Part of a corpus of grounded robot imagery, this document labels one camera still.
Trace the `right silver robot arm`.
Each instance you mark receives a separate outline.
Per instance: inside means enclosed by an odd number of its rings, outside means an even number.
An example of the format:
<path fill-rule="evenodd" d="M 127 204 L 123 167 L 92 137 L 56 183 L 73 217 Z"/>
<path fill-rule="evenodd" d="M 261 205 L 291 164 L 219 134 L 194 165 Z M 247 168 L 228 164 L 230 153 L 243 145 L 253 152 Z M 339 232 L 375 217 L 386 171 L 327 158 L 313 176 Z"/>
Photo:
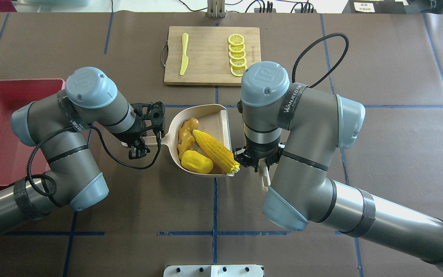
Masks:
<path fill-rule="evenodd" d="M 443 272 L 443 220 L 327 177 L 336 149 L 349 149 L 361 130 L 364 105 L 291 83 L 275 62 L 258 62 L 241 77 L 239 112 L 244 167 L 277 164 L 263 212 L 290 231 L 311 221 L 417 257 Z"/>

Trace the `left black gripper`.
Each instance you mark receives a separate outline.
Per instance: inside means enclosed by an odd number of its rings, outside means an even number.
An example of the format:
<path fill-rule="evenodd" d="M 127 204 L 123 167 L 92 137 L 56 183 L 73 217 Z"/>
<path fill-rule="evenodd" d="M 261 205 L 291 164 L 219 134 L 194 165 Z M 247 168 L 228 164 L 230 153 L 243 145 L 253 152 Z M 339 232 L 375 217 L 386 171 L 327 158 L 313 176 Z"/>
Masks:
<path fill-rule="evenodd" d="M 147 134 L 146 127 L 130 127 L 122 133 L 114 133 L 114 136 L 130 147 L 128 159 L 134 160 L 145 157 L 149 153 L 149 148 L 145 144 L 143 137 Z"/>

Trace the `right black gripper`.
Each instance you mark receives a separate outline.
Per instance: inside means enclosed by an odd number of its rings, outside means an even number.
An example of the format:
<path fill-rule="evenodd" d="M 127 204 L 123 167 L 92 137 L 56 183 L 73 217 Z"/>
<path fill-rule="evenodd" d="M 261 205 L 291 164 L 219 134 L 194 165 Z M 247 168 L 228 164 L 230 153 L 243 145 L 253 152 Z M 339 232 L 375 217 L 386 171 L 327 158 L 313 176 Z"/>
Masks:
<path fill-rule="evenodd" d="M 278 144 L 275 149 L 266 152 L 248 149 L 248 147 L 237 148 L 234 150 L 234 159 L 245 168 L 257 168 L 259 161 L 263 159 L 266 167 L 269 168 L 273 164 L 278 164 L 284 149 L 284 144 Z"/>

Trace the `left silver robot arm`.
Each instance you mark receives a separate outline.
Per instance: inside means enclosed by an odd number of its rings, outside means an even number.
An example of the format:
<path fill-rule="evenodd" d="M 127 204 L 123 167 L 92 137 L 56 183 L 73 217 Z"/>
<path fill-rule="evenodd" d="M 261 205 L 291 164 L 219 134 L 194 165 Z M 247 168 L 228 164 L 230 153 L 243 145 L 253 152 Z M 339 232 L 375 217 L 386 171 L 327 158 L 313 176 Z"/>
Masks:
<path fill-rule="evenodd" d="M 33 149 L 25 176 L 0 191 L 0 234 L 60 207 L 79 212 L 103 200 L 109 189 L 82 133 L 96 122 L 130 148 L 130 159 L 142 158 L 148 149 L 139 109 L 102 70 L 84 67 L 67 78 L 63 90 L 16 110 L 12 131 Z M 39 150 L 50 169 L 34 175 L 32 161 Z"/>

